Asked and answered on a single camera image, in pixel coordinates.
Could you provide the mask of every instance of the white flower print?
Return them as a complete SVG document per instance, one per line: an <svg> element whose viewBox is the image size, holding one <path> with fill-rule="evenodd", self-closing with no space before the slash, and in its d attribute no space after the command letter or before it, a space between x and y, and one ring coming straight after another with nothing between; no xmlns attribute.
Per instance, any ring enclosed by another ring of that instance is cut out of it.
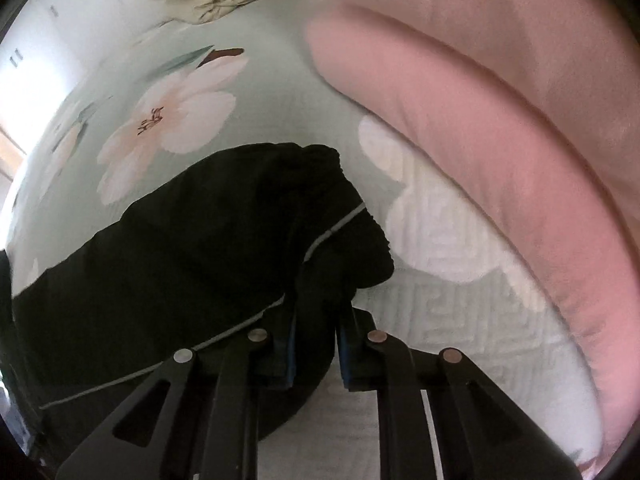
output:
<svg viewBox="0 0 640 480"><path fill-rule="evenodd" d="M102 203L122 199L144 175L158 150L194 152L210 142L236 106L219 91L247 64L244 54L219 57L196 70L181 69L156 82L98 154L107 170L98 185Z"/></svg>
<svg viewBox="0 0 640 480"><path fill-rule="evenodd" d="M53 134L63 128L66 128L66 131L62 137L56 135L52 136L54 139L60 140L58 140L57 143L54 141L47 167L42 175L42 179L40 181L40 199L44 197L54 179L66 166L66 163L76 148L76 144L79 142L79 138L84 133L87 121L95 113L97 107L98 105L96 103L91 103L79 111L79 104L76 103L74 105L69 105L66 110L64 110L58 124L53 130Z"/></svg>
<svg viewBox="0 0 640 480"><path fill-rule="evenodd" d="M540 311L550 304L494 225L420 150L373 116L360 121L358 136L370 160L406 186L385 233L407 265L457 283L500 268L524 306Z"/></svg>
<svg viewBox="0 0 640 480"><path fill-rule="evenodd" d="M40 268L38 265L38 259L35 258L33 260L33 265L31 266L31 270L27 272L26 275L22 274L21 276L17 276L17 279L14 279L12 283L12 296L15 297L20 294L23 290L28 288L28 286L33 285L36 280L40 277Z"/></svg>

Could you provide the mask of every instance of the rivet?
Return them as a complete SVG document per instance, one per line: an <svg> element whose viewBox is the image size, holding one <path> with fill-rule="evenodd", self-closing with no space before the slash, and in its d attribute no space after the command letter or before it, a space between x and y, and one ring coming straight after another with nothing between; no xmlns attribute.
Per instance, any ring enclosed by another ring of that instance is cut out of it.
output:
<svg viewBox="0 0 640 480"><path fill-rule="evenodd" d="M382 330L372 330L367 334L367 339L372 343L383 343L386 341L386 332Z"/></svg>
<svg viewBox="0 0 640 480"><path fill-rule="evenodd" d="M462 354L460 350L456 350L455 348L447 348L442 353L442 357L447 363L451 363L453 365L457 365L460 361L462 361Z"/></svg>
<svg viewBox="0 0 640 480"><path fill-rule="evenodd" d="M188 348L181 348L174 354L174 361L180 364L188 363L193 358L193 352Z"/></svg>
<svg viewBox="0 0 640 480"><path fill-rule="evenodd" d="M247 337L249 338L249 341L253 343L261 343L269 337L269 332L263 328L254 328L249 332Z"/></svg>

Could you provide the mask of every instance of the reflective piping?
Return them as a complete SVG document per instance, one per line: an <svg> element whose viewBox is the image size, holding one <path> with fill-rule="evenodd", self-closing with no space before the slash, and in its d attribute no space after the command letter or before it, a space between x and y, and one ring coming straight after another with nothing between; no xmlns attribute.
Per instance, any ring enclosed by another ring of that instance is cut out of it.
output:
<svg viewBox="0 0 640 480"><path fill-rule="evenodd" d="M316 241L311 244L311 247L309 247L308 251L305 254L305 259L302 260L302 261L304 263L308 262L311 259L311 256L313 256L314 251L318 248L318 245L320 245L322 242L324 242L329 236L334 234L337 230L343 228L345 226L345 224L347 224L348 222L353 220L353 218L357 214L362 213L365 208L366 208L366 206L364 205L364 202L361 203L356 209L354 209L347 216L342 218L342 220L338 221L338 223L336 225L334 225L328 231L325 231L318 238L316 238Z"/></svg>
<svg viewBox="0 0 640 480"><path fill-rule="evenodd" d="M230 335L235 334L236 332L242 330L243 328L245 328L245 327L255 323L259 319L261 319L262 316L264 316L264 313L267 310L269 310L270 308L273 308L274 306L278 306L278 305L282 304L283 302L284 302L284 295L282 295L282 297L278 301L275 301L274 303L271 303L267 308L265 308L264 310L258 312L258 314L255 314L255 316L244 320L242 323L237 324L235 327L232 327L229 330L226 330L225 332L221 332L220 334L218 334L217 336L212 337L211 339L207 339L203 343L197 344L196 346L193 347L193 349L195 351L202 350L202 349L206 348L207 346L213 345L213 343L217 343L218 341L223 340L225 337L229 337ZM156 364L151 365L151 366L149 366L147 368L143 368L142 370L138 370L137 372L133 372L132 374L126 375L124 377L120 377L119 379L116 379L114 381L110 381L109 383L104 383L104 384L100 384L99 386L94 386L93 388L85 390L84 392L80 392L78 394L75 394L75 395L72 395L72 396L69 396L69 397L65 397L64 399L54 400L53 402L48 402L47 404L43 404L42 406L40 406L39 409L40 410L47 410L49 408L52 408L53 406L59 406L60 404L64 404L65 402L69 402L70 400L76 400L76 399L79 399L80 397L84 397L84 396L87 396L89 394L94 394L95 392L99 392L100 390L103 390L105 388L109 388L110 386L116 386L117 384L126 383L127 381L135 379L136 377L140 377L141 375L145 375L145 374L153 372L161 364L162 363L156 363Z"/></svg>

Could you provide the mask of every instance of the pink cushion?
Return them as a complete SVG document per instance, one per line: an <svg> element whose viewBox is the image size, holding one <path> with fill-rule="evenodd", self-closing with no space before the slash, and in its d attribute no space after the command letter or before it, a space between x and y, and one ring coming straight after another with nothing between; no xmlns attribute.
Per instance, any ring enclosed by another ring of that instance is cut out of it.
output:
<svg viewBox="0 0 640 480"><path fill-rule="evenodd" d="M640 48L609 0L347 0L489 68L582 153L640 247Z"/></svg>
<svg viewBox="0 0 640 480"><path fill-rule="evenodd" d="M427 152L520 251L592 368L608 456L640 411L640 286L590 174L507 85L399 22L338 8L308 40L331 85Z"/></svg>

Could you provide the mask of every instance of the white wall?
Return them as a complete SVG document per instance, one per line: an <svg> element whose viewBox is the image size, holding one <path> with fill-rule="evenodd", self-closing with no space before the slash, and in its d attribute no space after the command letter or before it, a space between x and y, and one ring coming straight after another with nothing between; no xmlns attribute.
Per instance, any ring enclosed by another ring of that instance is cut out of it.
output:
<svg viewBox="0 0 640 480"><path fill-rule="evenodd" d="M0 173L0 208L2 204L4 204L4 199L9 193L9 188L11 187L11 181L4 176L4 174Z"/></svg>
<svg viewBox="0 0 640 480"><path fill-rule="evenodd" d="M29 0L0 44L0 126L28 153L88 72L162 20L162 0Z"/></svg>

